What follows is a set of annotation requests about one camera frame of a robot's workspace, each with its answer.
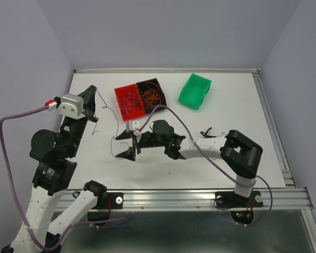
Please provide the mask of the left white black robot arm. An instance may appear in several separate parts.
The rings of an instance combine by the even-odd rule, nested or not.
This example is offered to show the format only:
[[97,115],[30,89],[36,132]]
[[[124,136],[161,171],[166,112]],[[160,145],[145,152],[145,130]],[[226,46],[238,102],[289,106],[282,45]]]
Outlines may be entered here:
[[[77,226],[83,215],[94,207],[100,208],[106,204],[106,186],[91,180],[84,185],[74,202],[57,219],[52,220],[77,167],[70,159],[77,154],[87,123],[98,121],[95,116],[96,91],[97,88],[91,85],[78,95],[68,93],[62,97],[56,96],[41,108],[0,119],[0,141],[10,188],[22,218],[18,234],[11,244],[2,248],[2,252],[59,252],[66,234]],[[13,183],[3,123],[45,110],[55,110],[64,119],[58,132],[41,129],[32,136],[29,156],[38,161],[38,166],[32,180],[31,199],[24,212]]]

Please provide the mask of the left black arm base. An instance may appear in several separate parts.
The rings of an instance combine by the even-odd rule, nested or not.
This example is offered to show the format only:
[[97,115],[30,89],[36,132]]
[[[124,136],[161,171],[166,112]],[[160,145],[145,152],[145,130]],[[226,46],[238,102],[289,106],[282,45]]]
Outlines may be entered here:
[[97,197],[97,203],[92,208],[93,210],[112,210],[122,209],[124,193],[122,192],[108,192],[107,187],[95,181],[86,183],[82,191],[90,191],[93,196]]

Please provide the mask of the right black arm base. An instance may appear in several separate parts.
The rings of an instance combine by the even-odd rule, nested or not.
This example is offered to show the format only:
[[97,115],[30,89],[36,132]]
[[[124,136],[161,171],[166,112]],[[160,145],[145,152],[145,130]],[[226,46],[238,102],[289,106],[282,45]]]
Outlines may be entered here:
[[263,201],[260,191],[252,190],[249,197],[242,197],[233,191],[220,191],[215,193],[213,205],[220,210],[233,208],[261,208]]

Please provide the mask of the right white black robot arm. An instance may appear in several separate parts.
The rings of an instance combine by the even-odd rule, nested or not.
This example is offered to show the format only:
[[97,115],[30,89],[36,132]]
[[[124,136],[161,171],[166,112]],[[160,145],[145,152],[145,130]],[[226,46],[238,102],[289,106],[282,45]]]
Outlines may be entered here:
[[263,153],[263,148],[250,138],[238,130],[230,130],[220,137],[192,139],[176,134],[165,120],[154,121],[150,131],[141,132],[139,127],[138,121],[130,120],[126,123],[126,129],[115,138],[132,140],[132,146],[116,155],[117,158],[135,161],[142,149],[163,147],[164,153],[173,160],[203,157],[213,162],[221,159],[236,174],[233,179],[233,202],[243,206],[250,201]]

